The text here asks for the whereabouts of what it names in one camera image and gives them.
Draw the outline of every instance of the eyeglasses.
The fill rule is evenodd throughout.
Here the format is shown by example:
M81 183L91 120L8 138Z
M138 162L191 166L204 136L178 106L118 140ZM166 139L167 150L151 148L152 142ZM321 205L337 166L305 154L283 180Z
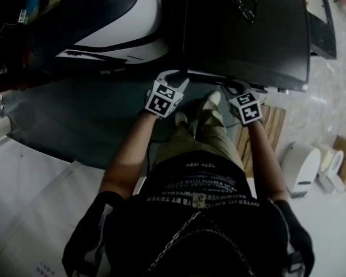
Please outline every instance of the eyeglasses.
M250 23L253 24L256 19L257 14L257 2L258 0L250 0L254 4L254 10L250 10L249 7L246 6L246 4L243 2L243 0L231 0L238 9L242 12L245 19Z

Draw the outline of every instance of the black sleeve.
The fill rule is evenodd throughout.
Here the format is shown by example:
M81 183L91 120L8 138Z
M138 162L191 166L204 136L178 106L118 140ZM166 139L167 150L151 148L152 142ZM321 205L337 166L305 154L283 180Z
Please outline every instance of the black sleeve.
M96 275L99 267L97 262L101 259L97 252L103 245L105 218L123 202L123 198L114 192L97 195L65 246L62 262L67 276L73 276L75 271L85 276Z
M305 276L309 276L314 266L313 242L310 235L301 226L287 201L277 200L274 203L279 207L287 221L291 245L301 253L306 267Z

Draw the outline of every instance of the leg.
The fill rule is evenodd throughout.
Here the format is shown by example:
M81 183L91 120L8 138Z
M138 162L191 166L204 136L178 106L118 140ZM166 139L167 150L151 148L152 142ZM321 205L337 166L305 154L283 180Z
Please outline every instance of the leg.
M234 142L227 136L223 118L217 106L220 101L216 98L203 101L197 113L198 126L196 139L202 142L202 149L233 161L243 170L243 164Z
M189 124L180 122L170 141L158 147L154 166L174 156L199 149L200 143L191 134Z

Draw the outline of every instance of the black t-shirt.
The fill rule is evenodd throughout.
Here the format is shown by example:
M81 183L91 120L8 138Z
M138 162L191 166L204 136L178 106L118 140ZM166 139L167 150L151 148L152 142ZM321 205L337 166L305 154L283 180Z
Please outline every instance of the black t-shirt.
M301 259L308 276L311 238L289 204L254 199L238 166L197 151L157 165L126 201L99 194L63 265L68 276L284 276Z

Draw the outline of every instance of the wooden crate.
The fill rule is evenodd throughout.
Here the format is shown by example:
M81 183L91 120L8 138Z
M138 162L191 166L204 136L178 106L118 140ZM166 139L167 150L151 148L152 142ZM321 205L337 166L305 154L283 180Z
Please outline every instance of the wooden crate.
M286 110L277 107L261 106L263 113L263 125L266 135L275 150L283 128ZM253 157L251 155L250 136L247 127L240 126L235 139L235 146L240 155L245 168L247 178L254 177L253 172Z

